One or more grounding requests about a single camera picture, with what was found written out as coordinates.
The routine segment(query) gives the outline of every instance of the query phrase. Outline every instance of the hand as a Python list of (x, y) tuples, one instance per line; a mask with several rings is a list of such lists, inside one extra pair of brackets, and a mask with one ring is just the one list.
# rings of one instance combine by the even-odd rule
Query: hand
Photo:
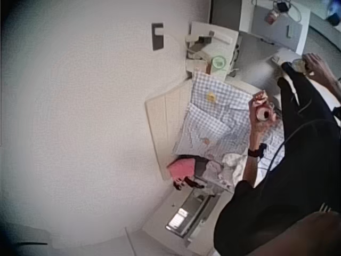
[(253, 102), (255, 100), (251, 99), (249, 101), (250, 110), (250, 123), (251, 123), (251, 134), (250, 134), (250, 150), (257, 150), (261, 144), (261, 139), (263, 134), (272, 126), (276, 121), (276, 114), (273, 113), (269, 120), (259, 121), (256, 116), (257, 107), (254, 106)]
[(341, 88), (328, 64), (325, 63), (320, 56), (314, 53), (308, 53), (302, 57), (307, 63), (308, 70), (314, 72), (313, 75), (307, 75), (307, 77), (327, 88), (332, 94), (339, 95)]

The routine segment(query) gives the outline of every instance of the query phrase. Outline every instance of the small container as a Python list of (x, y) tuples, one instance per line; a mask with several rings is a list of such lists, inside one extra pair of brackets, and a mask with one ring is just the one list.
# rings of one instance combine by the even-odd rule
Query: small container
[(281, 13), (279, 12), (279, 10), (274, 8), (270, 12), (268, 12), (267, 16), (265, 17), (265, 21), (272, 25), (280, 15)]
[(257, 108), (256, 116), (259, 121), (267, 121), (272, 118), (273, 109), (269, 105), (262, 105)]

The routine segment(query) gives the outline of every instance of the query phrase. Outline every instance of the white wall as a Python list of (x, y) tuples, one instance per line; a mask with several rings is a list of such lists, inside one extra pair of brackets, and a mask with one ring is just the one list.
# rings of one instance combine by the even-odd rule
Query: white wall
[[(53, 246), (138, 230), (169, 192), (144, 110), (186, 77), (208, 0), (22, 1), (2, 31), (2, 217)], [(153, 51), (151, 23), (165, 48)]]

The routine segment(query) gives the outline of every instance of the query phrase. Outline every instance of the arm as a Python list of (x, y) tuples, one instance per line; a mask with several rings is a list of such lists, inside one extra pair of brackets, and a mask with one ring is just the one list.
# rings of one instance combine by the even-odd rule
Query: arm
[[(264, 132), (275, 122), (275, 114), (272, 119), (261, 122), (256, 117), (256, 107), (253, 106), (253, 99), (249, 102), (250, 110), (250, 146), (251, 151), (255, 151), (259, 148)], [(243, 173), (243, 180), (246, 180), (252, 187), (255, 186), (258, 170), (258, 157), (248, 156)]]
[(331, 72), (328, 64), (314, 53), (303, 55), (303, 59), (307, 63), (308, 69), (314, 72), (313, 75), (307, 75), (307, 77), (327, 88), (341, 103), (341, 84)]

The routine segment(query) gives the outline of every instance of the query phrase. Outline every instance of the wooden board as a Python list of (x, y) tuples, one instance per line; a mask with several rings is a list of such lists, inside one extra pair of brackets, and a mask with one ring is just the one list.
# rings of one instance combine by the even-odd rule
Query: wooden board
[(190, 101), (192, 80), (145, 102), (156, 158), (164, 180), (171, 178), (167, 170), (176, 156), (172, 150)]

